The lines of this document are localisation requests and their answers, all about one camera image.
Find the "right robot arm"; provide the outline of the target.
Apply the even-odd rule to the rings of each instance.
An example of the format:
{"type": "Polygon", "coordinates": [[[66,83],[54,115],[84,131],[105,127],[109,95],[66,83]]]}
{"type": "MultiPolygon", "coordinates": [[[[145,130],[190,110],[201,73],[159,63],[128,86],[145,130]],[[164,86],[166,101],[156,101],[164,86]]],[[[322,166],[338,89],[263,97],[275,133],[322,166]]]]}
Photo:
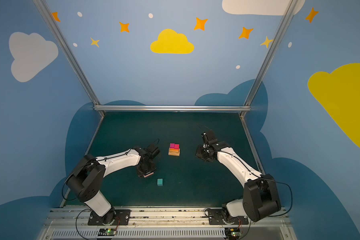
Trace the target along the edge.
{"type": "Polygon", "coordinates": [[[247,217],[253,222],[281,210],[277,183],[270,174],[263,175],[252,168],[227,143],[199,145],[196,156],[204,161],[217,160],[240,182],[243,198],[223,206],[223,219],[228,223],[235,217],[247,217]]]}

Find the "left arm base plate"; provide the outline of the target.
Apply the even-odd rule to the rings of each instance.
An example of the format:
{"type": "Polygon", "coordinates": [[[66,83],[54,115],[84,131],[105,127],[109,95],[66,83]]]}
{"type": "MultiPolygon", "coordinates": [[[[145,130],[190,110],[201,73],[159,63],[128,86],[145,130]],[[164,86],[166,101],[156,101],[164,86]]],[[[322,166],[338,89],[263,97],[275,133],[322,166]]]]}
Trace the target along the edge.
{"type": "Polygon", "coordinates": [[[91,211],[88,226],[126,226],[129,223],[131,210],[110,209],[104,216],[91,211]]]}

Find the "natural wood block diagonal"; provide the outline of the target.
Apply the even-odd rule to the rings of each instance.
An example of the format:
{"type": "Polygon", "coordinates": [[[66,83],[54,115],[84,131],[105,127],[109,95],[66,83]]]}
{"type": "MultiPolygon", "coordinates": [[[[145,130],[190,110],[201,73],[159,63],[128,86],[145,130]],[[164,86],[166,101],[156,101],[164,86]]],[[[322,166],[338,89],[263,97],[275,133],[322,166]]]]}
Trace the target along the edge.
{"type": "Polygon", "coordinates": [[[168,155],[169,156],[180,156],[180,149],[178,150],[172,150],[172,149],[169,149],[169,152],[168,152],[168,155]]]}

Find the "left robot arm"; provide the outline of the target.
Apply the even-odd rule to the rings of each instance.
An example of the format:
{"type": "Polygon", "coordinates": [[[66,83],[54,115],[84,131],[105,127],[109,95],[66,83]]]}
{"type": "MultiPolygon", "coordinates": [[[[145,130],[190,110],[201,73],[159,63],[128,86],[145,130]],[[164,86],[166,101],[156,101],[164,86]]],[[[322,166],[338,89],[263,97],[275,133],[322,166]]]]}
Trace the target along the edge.
{"type": "Polygon", "coordinates": [[[76,198],[91,210],[89,225],[126,225],[116,209],[101,193],[100,188],[108,175],[128,167],[136,167],[140,178],[151,176],[156,171],[154,159],[160,149],[155,144],[146,148],[133,147],[122,153],[104,157],[85,155],[72,170],[65,185],[76,198]]]}

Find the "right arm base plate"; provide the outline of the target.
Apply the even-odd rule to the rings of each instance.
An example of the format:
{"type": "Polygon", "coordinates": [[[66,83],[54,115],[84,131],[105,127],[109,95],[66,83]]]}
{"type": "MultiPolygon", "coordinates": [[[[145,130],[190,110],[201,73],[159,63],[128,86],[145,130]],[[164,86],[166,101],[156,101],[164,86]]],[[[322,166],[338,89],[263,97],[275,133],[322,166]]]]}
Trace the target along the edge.
{"type": "Polygon", "coordinates": [[[246,216],[233,217],[225,208],[210,209],[204,211],[210,225],[248,225],[249,219],[246,216]]]}

